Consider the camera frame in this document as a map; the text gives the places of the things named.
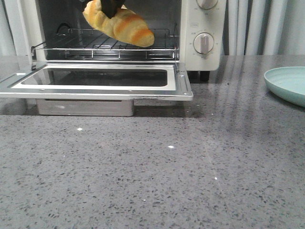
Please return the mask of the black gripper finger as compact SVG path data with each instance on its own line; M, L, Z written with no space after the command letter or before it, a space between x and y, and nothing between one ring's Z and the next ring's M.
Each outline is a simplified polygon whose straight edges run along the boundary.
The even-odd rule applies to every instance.
M125 0L100 0L102 12L111 19L117 13L117 10L122 7Z

